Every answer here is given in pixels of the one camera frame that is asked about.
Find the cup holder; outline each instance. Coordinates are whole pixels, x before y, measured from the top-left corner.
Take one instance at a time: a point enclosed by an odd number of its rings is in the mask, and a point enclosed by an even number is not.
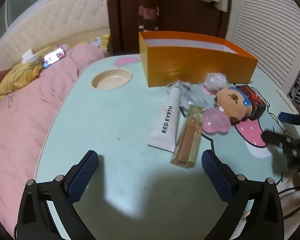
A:
[[[126,69],[109,69],[96,75],[91,81],[91,87],[100,91],[112,90],[127,84],[131,77],[132,73]]]

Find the wooden door frame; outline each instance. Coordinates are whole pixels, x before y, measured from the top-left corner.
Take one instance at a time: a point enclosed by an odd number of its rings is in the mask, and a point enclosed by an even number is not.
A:
[[[123,54],[120,0],[107,0],[113,55]]]
[[[231,9],[232,9],[232,0],[228,0],[227,12],[220,13],[218,32],[217,32],[217,37],[219,38],[226,39],[228,28],[229,28]]]

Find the blue gripper pad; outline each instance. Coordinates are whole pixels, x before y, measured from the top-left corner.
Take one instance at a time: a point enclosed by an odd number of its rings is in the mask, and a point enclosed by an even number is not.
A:
[[[289,114],[281,112],[278,116],[278,119],[280,120],[280,122],[300,125],[300,116],[298,114]]]
[[[223,202],[229,203],[237,189],[235,174],[223,164],[212,150],[206,150],[201,158],[202,167]]]
[[[98,154],[95,151],[88,151],[82,160],[72,166],[66,174],[64,189],[68,193],[68,201],[73,204],[78,202],[89,181],[99,164]]]

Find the phone screen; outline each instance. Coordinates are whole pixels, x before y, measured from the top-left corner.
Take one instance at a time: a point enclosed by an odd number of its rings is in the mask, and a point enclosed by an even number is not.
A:
[[[48,55],[44,56],[42,59],[43,68],[49,67],[51,64],[57,62],[58,60],[64,58],[65,52],[62,48],[58,48],[55,51],[49,53]]]

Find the cream tufted headboard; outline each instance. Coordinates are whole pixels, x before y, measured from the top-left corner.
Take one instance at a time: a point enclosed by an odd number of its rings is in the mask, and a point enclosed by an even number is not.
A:
[[[109,30],[107,0],[53,0],[0,39],[0,70],[22,55],[84,33]]]

